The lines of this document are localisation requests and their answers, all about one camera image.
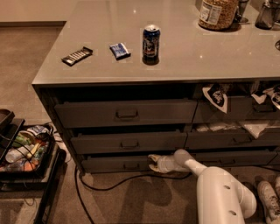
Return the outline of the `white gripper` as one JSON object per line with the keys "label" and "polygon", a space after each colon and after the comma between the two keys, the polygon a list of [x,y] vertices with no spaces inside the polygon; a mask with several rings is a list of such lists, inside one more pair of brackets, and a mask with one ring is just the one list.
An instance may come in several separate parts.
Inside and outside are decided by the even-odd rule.
{"label": "white gripper", "polygon": [[157,166],[154,164],[149,164],[149,167],[154,172],[187,172],[187,169],[179,165],[174,156],[159,156],[156,154],[151,154],[148,156],[153,162],[157,162]]}

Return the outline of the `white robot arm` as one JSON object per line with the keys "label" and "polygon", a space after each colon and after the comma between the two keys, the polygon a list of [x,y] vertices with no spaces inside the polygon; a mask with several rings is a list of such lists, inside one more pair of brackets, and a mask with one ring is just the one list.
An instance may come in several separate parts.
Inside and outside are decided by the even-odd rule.
{"label": "white robot arm", "polygon": [[173,155],[150,154],[148,158],[154,172],[191,172],[197,177],[199,224],[245,224],[256,212],[255,195],[228,171],[205,166],[182,149]]}

